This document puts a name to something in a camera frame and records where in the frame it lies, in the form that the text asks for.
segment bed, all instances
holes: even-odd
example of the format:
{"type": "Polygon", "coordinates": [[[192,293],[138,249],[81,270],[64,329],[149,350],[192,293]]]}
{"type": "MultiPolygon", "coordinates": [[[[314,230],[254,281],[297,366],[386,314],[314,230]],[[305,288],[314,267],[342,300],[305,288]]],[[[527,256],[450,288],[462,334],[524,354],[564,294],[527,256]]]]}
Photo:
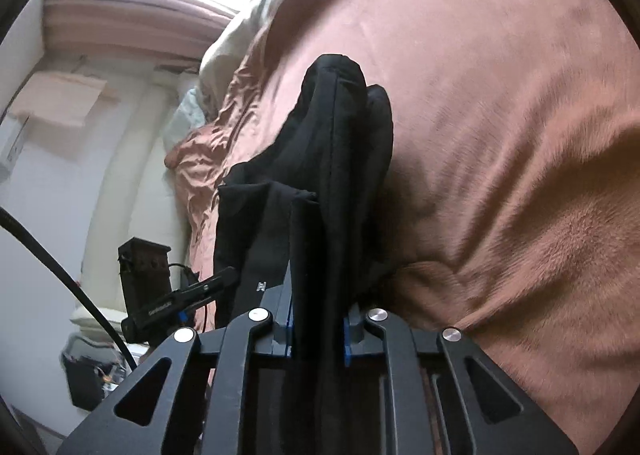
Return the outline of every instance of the bed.
{"type": "Polygon", "coordinates": [[[640,53],[612,6],[252,0],[203,60],[210,123],[164,159],[201,277],[217,186],[273,141],[323,53],[391,100],[385,306],[471,334],[595,453],[640,383],[640,53]]]}

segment black fabric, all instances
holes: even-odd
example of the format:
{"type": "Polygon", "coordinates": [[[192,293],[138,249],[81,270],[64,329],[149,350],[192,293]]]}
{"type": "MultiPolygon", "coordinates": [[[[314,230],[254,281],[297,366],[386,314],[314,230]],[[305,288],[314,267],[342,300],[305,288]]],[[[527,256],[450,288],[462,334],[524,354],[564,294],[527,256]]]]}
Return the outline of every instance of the black fabric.
{"type": "Polygon", "coordinates": [[[280,385],[281,411],[297,420],[280,421],[287,453],[348,451],[342,318],[383,272],[371,211],[392,145],[384,89],[367,87],[347,57],[327,54],[306,72],[274,143],[220,186],[215,270],[235,267],[240,283],[218,302],[217,323],[258,306],[258,284],[281,284],[290,263],[295,366],[280,385]]]}

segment blue part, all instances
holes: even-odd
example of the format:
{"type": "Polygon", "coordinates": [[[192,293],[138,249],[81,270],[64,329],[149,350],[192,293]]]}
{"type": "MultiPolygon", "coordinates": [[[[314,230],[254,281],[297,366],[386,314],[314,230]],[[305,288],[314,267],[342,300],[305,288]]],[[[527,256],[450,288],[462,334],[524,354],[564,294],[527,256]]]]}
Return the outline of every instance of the blue part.
{"type": "Polygon", "coordinates": [[[289,317],[287,318],[287,358],[291,357],[291,343],[293,343],[293,305],[289,305],[289,317]]]}
{"type": "Polygon", "coordinates": [[[351,366],[351,334],[347,318],[342,320],[342,326],[344,328],[344,366],[349,368],[351,366]]]}

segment curtain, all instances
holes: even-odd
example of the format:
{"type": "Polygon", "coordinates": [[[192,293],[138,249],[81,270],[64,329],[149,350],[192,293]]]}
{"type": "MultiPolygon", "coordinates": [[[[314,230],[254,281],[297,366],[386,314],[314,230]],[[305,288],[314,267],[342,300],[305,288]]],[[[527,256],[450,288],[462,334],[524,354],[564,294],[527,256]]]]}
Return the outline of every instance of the curtain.
{"type": "Polygon", "coordinates": [[[236,12],[206,0],[44,0],[47,50],[198,67],[236,12]]]}

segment brown bedsheet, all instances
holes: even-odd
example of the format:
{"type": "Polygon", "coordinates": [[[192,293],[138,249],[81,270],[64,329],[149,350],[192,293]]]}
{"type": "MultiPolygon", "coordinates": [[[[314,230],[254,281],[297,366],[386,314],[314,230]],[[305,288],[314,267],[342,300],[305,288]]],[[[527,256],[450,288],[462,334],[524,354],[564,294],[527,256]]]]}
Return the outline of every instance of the brown bedsheet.
{"type": "Polygon", "coordinates": [[[210,272],[215,186],[322,53],[383,85],[386,304],[462,328],[588,455],[640,383],[640,52],[607,0],[285,0],[167,157],[210,272]],[[326,8],[319,9],[325,2],[326,8]]]}

